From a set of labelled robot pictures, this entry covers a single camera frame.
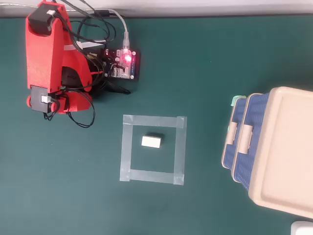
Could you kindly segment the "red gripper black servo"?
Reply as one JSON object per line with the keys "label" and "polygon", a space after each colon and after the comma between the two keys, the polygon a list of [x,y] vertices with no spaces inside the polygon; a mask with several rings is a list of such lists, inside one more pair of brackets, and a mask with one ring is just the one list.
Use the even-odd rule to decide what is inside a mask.
{"label": "red gripper black servo", "polygon": [[69,112],[79,112],[88,110],[91,106],[92,98],[88,93],[50,94],[48,112],[67,114]]}

